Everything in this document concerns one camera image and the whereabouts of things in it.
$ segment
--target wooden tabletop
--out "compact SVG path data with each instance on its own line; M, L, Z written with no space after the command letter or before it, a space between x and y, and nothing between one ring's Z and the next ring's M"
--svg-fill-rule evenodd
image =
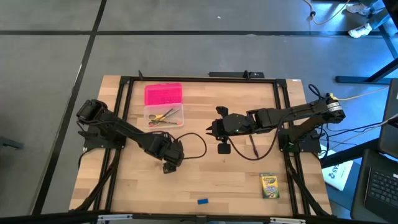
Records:
M110 110L118 92L120 76L104 76L98 99ZM134 82L127 121L144 129L144 87L160 82ZM208 146L207 154L200 159L186 160L171 174L163 174L162 161L144 153L128 139L121 153L118 176L114 190L112 212L165 213L165 214L212 214L212 215L278 215L291 216L292 208L287 186L283 155L276 142L271 153L260 161L247 161L234 150L231 154L218 154L220 143L209 136L205 129L214 119L220 118L216 106L226 106L230 113L246 114L247 110L275 108L273 87L266 83L212 83L181 82L183 86L183 112L185 124L181 128L169 128L177 137L195 132L202 136ZM287 80L290 104L305 103L300 80ZM123 112L125 86L119 117ZM282 106L283 94L279 90ZM269 148L275 132L253 136L260 156ZM255 157L249 136L232 138L236 147L246 156ZM203 153L204 146L196 136L181 139L185 157ZM81 162L70 208L76 208L88 196L98 182L104 149L86 154ZM331 212L325 182L317 158L309 153L300 154L305 183L322 208ZM259 173L276 173L279 183L279 199L263 199ZM105 186L101 202L108 187ZM298 210L303 213L300 191L296 186ZM198 205L197 200L208 198L209 203Z

